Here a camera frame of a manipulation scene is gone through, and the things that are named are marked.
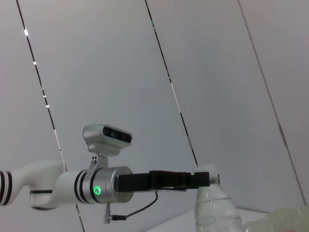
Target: cable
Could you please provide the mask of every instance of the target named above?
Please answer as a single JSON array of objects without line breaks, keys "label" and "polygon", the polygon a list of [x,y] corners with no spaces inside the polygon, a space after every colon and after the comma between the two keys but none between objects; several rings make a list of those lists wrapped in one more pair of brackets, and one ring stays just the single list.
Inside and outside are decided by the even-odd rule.
[{"label": "cable", "polygon": [[113,220],[113,221],[126,220],[128,217],[133,216],[133,215],[135,215],[135,214],[137,214],[137,213],[139,213],[139,212],[141,212],[141,211],[143,211],[143,210],[149,208],[149,207],[152,206],[157,200],[158,200],[158,193],[155,192],[155,200],[154,200],[153,202],[151,202],[150,204],[148,204],[147,206],[145,206],[145,207],[143,207],[142,209],[139,209],[139,210],[137,210],[137,211],[134,211],[133,213],[130,213],[130,214],[126,215],[126,216],[124,216],[124,215],[112,215],[112,220]]}]

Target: white wall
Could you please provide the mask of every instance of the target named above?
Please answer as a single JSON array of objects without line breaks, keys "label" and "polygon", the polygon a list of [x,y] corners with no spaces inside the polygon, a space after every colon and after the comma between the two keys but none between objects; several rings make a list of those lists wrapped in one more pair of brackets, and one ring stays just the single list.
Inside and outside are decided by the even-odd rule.
[{"label": "white wall", "polygon": [[[155,34],[142,0],[21,0],[37,66],[68,170],[88,167],[91,155],[83,128],[120,126],[135,144],[111,166],[134,173],[192,171],[190,145],[178,112]],[[137,193],[112,213],[147,205],[154,193]],[[86,232],[145,231],[194,207],[196,191],[159,193],[147,211],[103,225],[103,205],[80,205]]]},{"label": "white wall", "polygon": [[[62,162],[42,89],[15,1],[0,1],[0,170],[14,171],[37,160]],[[74,205],[53,211],[30,208],[24,188],[0,207],[3,232],[82,232]]]},{"label": "white wall", "polygon": [[242,208],[303,205],[237,0],[148,0],[199,165]]},{"label": "white wall", "polygon": [[241,4],[308,202],[309,2],[246,0]]}]

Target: plastic water bottle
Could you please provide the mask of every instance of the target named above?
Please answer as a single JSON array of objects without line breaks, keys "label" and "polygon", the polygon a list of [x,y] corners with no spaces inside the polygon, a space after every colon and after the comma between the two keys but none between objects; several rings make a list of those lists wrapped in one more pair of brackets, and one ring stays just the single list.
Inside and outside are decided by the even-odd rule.
[{"label": "plastic water bottle", "polygon": [[197,192],[196,232],[244,232],[238,209],[219,184],[216,166],[198,167],[196,172],[209,172],[211,184]]}]

